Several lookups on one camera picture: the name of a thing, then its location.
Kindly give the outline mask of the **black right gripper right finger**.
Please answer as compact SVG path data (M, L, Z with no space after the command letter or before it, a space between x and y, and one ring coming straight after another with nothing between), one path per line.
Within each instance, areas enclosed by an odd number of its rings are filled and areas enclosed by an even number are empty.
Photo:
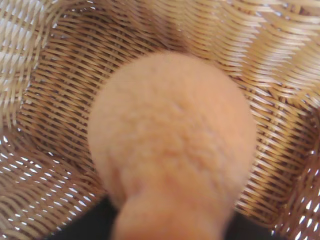
M224 234L225 240L272 240L273 236L264 227L236 212Z

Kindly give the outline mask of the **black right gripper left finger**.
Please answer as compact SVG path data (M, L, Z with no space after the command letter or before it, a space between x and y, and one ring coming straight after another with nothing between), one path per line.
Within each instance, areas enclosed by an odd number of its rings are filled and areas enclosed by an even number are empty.
M47 240L110 240L117 210L105 197L84 215L46 237Z

